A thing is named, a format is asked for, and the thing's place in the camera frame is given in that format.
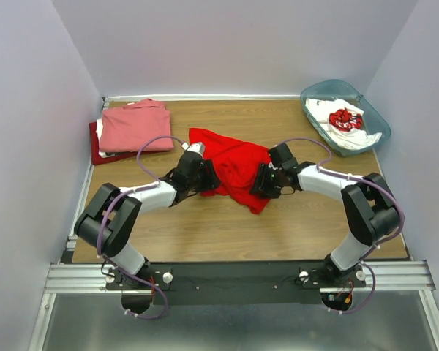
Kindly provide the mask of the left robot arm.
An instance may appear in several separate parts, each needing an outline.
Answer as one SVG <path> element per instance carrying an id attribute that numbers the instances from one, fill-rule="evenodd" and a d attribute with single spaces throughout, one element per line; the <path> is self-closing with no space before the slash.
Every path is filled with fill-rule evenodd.
<path id="1" fill-rule="evenodd" d="M 132 289 L 149 277 L 149 260 L 130 243 L 139 215 L 169 208 L 220 185 L 213 163 L 203 157 L 205 146 L 193 143 L 176 167 L 151 184 L 118 188 L 103 184 L 78 217 L 74 233 L 111 264 L 123 270 L 122 279 Z"/>

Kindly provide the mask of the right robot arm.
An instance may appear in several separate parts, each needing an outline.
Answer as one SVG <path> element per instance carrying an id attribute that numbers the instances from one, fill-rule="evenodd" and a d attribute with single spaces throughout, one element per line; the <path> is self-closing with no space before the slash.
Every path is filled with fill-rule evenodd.
<path id="1" fill-rule="evenodd" d="M 349 233 L 320 266 L 300 275 L 303 282 L 341 285 L 376 246 L 402 227 L 402 210 L 382 175 L 344 174 L 313 162 L 299 163 L 286 143 L 269 149 L 268 155 L 271 161 L 259 164 L 251 195 L 277 199 L 290 187 L 338 200 L 345 209 Z"/>

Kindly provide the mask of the bright red t-shirt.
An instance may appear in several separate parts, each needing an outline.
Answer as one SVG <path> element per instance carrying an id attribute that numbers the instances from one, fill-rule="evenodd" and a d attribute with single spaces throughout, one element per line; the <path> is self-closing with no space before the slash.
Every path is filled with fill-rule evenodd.
<path id="1" fill-rule="evenodd" d="M 214 171 L 221 181 L 215 190 L 201 194 L 204 197 L 228 195 L 238 204 L 248 207 L 253 214 L 260 214 L 269 201 L 252 195 L 250 190 L 260 164 L 270 163 L 267 148 L 201 128 L 191 128 L 189 140 L 191 143 L 204 144 L 203 156 L 212 161 Z"/>

